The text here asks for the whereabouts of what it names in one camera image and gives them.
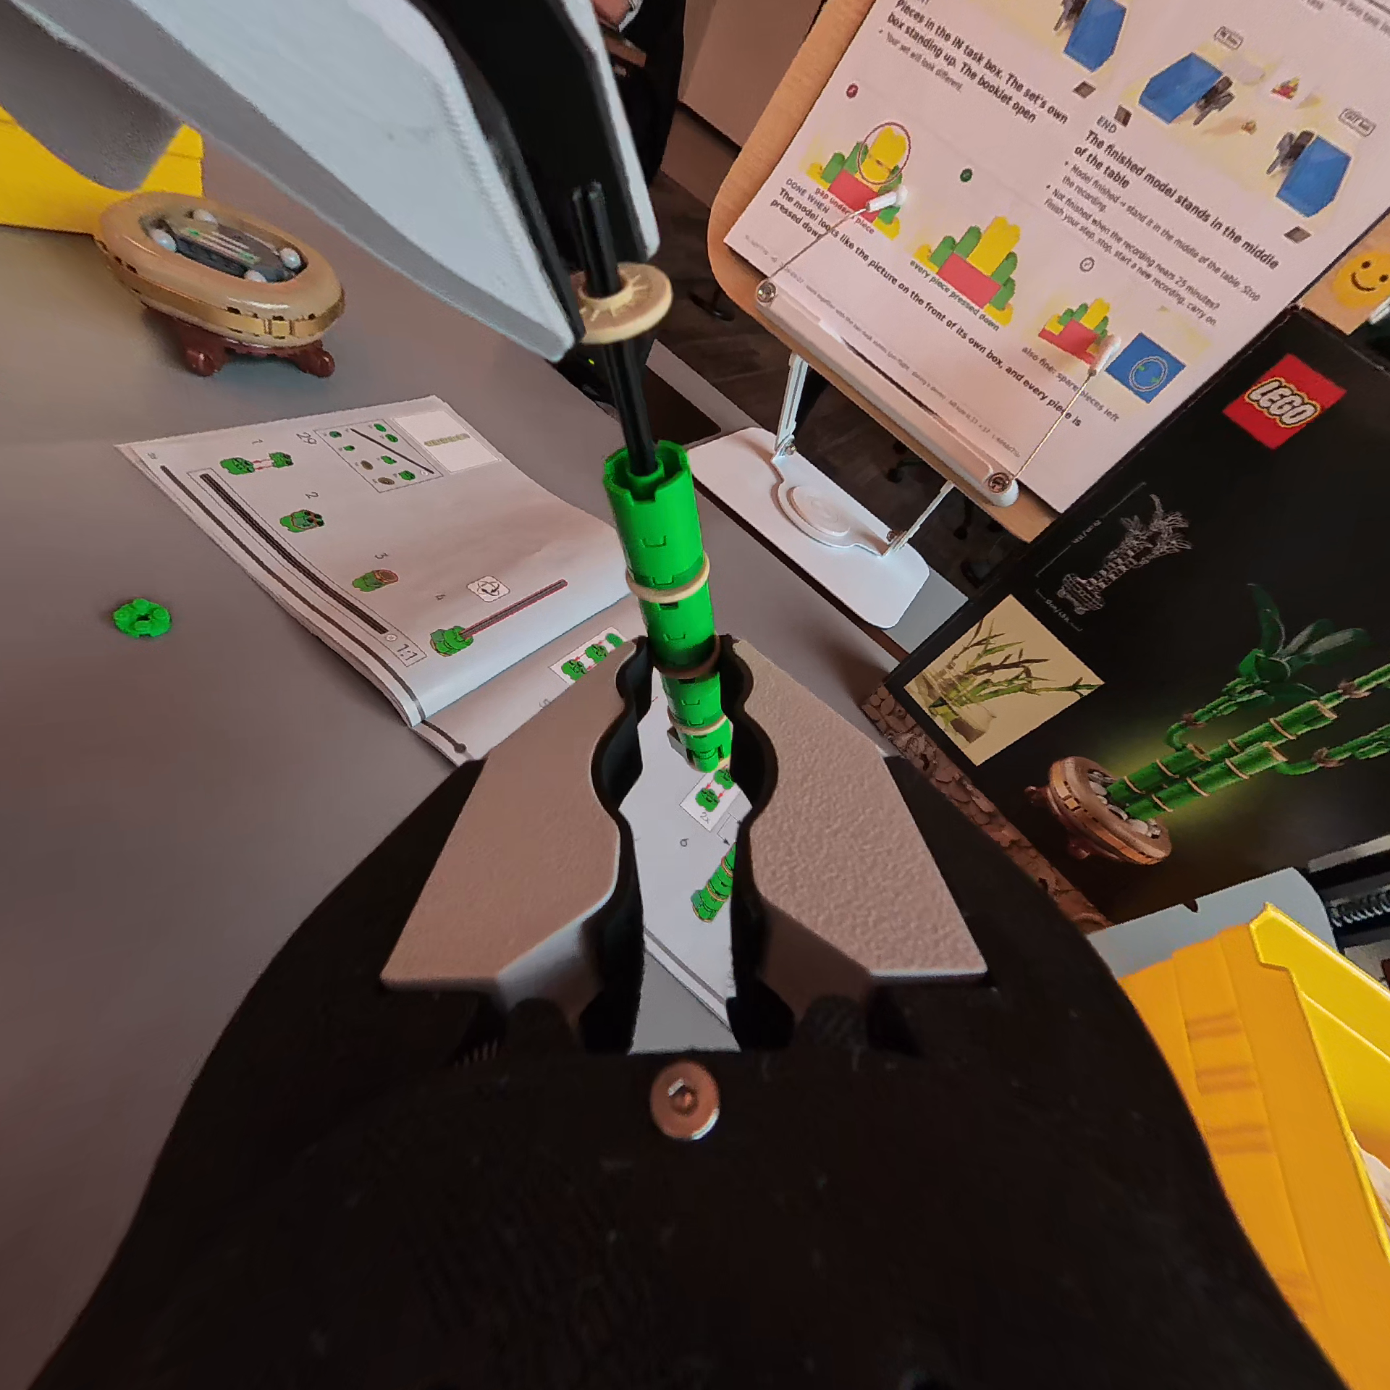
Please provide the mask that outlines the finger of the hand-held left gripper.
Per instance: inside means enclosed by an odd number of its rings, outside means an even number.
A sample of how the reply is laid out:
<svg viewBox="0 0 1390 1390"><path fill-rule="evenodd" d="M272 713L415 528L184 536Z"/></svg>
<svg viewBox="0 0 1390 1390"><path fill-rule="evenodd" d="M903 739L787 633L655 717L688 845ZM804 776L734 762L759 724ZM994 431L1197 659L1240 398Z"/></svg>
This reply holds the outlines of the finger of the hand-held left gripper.
<svg viewBox="0 0 1390 1390"><path fill-rule="evenodd" d="M416 3L3 3L3 107L122 192L200 130L540 357L579 340L501 104Z"/></svg>
<svg viewBox="0 0 1390 1390"><path fill-rule="evenodd" d="M652 204L601 21L590 3L532 3L529 42L535 183L566 266L583 263L574 194L587 187L601 190L618 261L652 261Z"/></svg>

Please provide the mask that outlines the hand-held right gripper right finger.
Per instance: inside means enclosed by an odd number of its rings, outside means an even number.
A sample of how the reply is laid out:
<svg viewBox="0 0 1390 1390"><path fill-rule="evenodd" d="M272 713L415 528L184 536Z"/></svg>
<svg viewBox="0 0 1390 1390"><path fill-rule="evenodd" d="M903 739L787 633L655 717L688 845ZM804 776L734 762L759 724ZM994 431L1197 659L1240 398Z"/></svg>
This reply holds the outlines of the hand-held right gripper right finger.
<svg viewBox="0 0 1390 1390"><path fill-rule="evenodd" d="M726 644L731 774L750 800L731 913L741 1046L787 1046L825 997L987 978L921 826L870 736L744 639Z"/></svg>

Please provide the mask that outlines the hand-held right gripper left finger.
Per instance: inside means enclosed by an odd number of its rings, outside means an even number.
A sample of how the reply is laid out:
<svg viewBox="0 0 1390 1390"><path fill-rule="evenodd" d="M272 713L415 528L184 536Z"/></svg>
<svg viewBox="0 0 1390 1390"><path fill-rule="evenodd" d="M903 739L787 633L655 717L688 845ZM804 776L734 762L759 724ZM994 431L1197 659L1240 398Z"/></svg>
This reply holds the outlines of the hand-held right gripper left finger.
<svg viewBox="0 0 1390 1390"><path fill-rule="evenodd" d="M643 904L624 796L643 772L652 653L622 646L482 762L382 973L500 1014L547 1000L593 1052L630 1052Z"/></svg>

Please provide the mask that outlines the tan round disc brick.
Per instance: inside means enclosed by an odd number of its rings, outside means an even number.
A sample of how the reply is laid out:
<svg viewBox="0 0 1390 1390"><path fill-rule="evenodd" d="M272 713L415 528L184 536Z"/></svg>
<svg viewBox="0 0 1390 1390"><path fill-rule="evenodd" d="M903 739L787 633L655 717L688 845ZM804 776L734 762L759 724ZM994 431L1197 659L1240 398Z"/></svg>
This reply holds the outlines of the tan round disc brick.
<svg viewBox="0 0 1390 1390"><path fill-rule="evenodd" d="M642 338L664 320L675 301L669 276L655 266L618 263L619 289L598 296L584 273L572 273L572 291L584 326L584 346Z"/></svg>

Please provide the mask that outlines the green bamboo stalk brick model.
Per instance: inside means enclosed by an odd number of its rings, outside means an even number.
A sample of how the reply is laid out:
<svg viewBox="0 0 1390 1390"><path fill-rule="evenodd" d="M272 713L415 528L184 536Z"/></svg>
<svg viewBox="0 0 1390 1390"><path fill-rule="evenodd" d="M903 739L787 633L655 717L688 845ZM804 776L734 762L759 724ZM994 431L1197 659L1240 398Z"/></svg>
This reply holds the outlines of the green bamboo stalk brick model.
<svg viewBox="0 0 1390 1390"><path fill-rule="evenodd" d="M619 289L618 254L598 187L574 194L583 273L590 289ZM607 379L624 447L605 462L604 487L618 525L627 585L646 624L652 670L659 675L669 727L690 768L714 774L731 765L734 724L722 695L722 639L709 600L709 558L701 529L688 455L652 437L643 391L642 338L584 346Z"/></svg>

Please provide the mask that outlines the building instruction booklet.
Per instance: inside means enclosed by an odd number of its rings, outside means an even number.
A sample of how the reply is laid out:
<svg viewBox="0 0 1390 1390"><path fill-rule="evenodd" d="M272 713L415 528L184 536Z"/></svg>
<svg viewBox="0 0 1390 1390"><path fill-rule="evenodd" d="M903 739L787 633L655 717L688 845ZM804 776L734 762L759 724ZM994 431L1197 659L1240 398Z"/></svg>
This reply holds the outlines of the building instruction booklet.
<svg viewBox="0 0 1390 1390"><path fill-rule="evenodd" d="M122 455L466 772L462 809L497 744L643 639L612 525L547 493L437 398ZM675 830L697 778L655 750L658 695L652 670L643 772L622 802L637 871L643 830L649 848L663 818ZM408 892L391 952L441 853Z"/></svg>

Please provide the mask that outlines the tan oval pot brick model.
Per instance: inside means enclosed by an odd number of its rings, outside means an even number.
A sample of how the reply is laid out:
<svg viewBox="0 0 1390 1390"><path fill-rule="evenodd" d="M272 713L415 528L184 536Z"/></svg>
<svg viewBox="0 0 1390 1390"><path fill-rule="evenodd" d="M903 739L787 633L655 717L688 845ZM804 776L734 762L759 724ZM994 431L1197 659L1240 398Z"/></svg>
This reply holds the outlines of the tan oval pot brick model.
<svg viewBox="0 0 1390 1390"><path fill-rule="evenodd" d="M170 325L191 373L216 377L235 356L337 373L325 335L343 315L343 285L300 236L228 204L154 192L103 210L94 247Z"/></svg>

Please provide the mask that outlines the white document stand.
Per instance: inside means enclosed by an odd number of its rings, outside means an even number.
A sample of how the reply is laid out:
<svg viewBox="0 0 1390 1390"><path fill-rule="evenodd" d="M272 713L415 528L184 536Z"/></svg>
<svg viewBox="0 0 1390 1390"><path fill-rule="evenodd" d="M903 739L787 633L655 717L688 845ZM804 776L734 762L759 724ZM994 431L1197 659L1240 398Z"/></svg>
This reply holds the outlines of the white document stand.
<svg viewBox="0 0 1390 1390"><path fill-rule="evenodd" d="M787 346L789 366L778 428L748 428L741 435L770 470L768 501L755 499L750 474L735 476L735 466L726 462L729 447L717 447L714 456L697 464L697 480L765 542L820 583L854 618L888 618L888 626L893 626L929 580L928 562L910 548L929 513L950 493L960 493L987 513L1012 509L1021 495L1021 474L1064 423L1080 423L1080 403L1091 398L1099 369L1119 357L1120 340L1111 338L1099 361L1086 365L1070 398L1042 392L1053 422L1026 456L1014 458L1005 449L984 447L960 428L966 409L954 406L931 377L921 373L893 343L882 343L870 330L841 320L811 294L808 282L789 276L793 266L808 261L820 247L859 254L856 239L841 239L841 230L854 226L873 231L877 218L899 210L903 202L899 183L859 183L844 172L841 190L852 202L837 198L817 181L778 190L775 210L789 221L802 218L808 236L770 275L757 275L741 255L734 255L734 269L709 267L714 299L726 299ZM944 486L912 525L891 529L798 453L798 412L808 373L823 377L938 474Z"/></svg>

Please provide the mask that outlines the black brick set box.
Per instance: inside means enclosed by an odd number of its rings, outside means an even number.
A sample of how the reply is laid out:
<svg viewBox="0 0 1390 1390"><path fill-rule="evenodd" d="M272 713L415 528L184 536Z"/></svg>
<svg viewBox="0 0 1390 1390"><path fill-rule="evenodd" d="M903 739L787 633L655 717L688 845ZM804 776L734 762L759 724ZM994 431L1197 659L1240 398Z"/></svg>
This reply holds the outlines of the black brick set box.
<svg viewBox="0 0 1390 1390"><path fill-rule="evenodd" d="M1389 834L1389 326L1288 312L866 714L1097 932Z"/></svg>

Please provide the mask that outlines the yellow smiley sticker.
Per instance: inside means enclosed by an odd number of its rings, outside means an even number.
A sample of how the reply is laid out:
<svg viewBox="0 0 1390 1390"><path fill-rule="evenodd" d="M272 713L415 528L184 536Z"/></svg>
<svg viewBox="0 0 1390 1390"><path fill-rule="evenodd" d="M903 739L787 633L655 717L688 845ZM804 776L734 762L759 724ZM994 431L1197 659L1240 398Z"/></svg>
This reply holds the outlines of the yellow smiley sticker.
<svg viewBox="0 0 1390 1390"><path fill-rule="evenodd" d="M1364 249L1334 273L1332 296L1352 322L1373 322L1389 312L1389 252Z"/></svg>

